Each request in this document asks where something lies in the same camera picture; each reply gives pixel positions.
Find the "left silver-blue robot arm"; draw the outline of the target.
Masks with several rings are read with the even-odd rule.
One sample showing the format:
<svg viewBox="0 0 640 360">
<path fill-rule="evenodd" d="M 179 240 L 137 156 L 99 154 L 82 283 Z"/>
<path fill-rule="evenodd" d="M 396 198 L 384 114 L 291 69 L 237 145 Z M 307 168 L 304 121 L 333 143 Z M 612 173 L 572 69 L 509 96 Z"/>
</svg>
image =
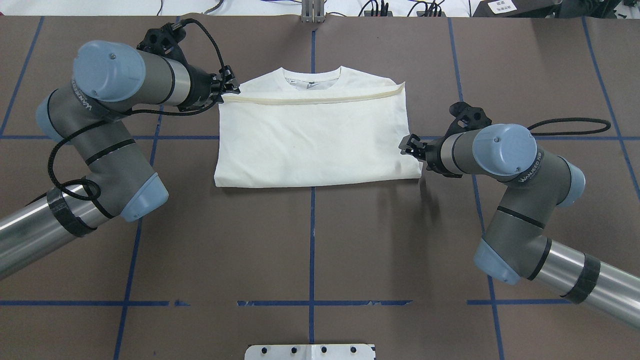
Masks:
<svg viewBox="0 0 640 360">
<path fill-rule="evenodd" d="M 165 105 L 192 116 L 239 91 L 228 64 L 207 73 L 190 65 L 178 45 L 85 43 L 70 83 L 36 110 L 40 129 L 55 141 L 46 163 L 52 188 L 2 219 L 1 278 L 110 219 L 131 223 L 167 202 L 160 176 L 122 123 L 135 106 Z"/>
</svg>

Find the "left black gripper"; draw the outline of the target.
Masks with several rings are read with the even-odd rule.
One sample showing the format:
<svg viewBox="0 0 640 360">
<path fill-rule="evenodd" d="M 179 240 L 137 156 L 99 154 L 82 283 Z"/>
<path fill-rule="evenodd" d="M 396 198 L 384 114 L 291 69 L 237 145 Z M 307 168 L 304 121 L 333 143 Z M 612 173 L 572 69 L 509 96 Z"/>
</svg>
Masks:
<svg viewBox="0 0 640 360">
<path fill-rule="evenodd" d="M 228 64 L 224 64 L 214 73 L 207 73 L 198 67 L 188 67 L 187 71 L 190 79 L 187 111 L 197 111 L 212 104 L 222 104 L 224 95 L 238 95 L 242 92 L 240 88 L 233 88 L 237 86 L 237 79 Z"/>
</svg>

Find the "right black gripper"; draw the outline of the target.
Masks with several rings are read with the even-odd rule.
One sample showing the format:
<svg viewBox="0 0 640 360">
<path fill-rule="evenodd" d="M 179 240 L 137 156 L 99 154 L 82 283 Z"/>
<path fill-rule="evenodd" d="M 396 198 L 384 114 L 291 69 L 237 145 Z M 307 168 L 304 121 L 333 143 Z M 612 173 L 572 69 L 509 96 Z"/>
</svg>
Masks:
<svg viewBox="0 0 640 360">
<path fill-rule="evenodd" d="M 454 173 L 446 168 L 442 160 L 442 148 L 447 137 L 442 136 L 430 142 L 422 142 L 416 134 L 408 134 L 402 137 L 398 148 L 405 155 L 416 158 L 419 162 L 426 162 L 427 170 L 441 174 L 446 178 L 461 178 L 463 175 Z"/>
</svg>

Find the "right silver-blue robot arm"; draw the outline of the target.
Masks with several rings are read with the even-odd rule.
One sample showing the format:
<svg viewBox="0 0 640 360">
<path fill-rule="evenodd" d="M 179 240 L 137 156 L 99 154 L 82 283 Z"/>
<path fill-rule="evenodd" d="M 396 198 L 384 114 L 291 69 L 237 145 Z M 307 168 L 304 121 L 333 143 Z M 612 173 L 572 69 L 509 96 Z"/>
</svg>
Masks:
<svg viewBox="0 0 640 360">
<path fill-rule="evenodd" d="M 586 179 L 580 168 L 538 145 L 528 128 L 466 126 L 430 142 L 409 134 L 398 148 L 445 177 L 485 175 L 505 185 L 473 258 L 478 269 L 510 285 L 534 281 L 638 330 L 638 276 L 544 234 L 554 210 L 582 196 Z"/>
</svg>

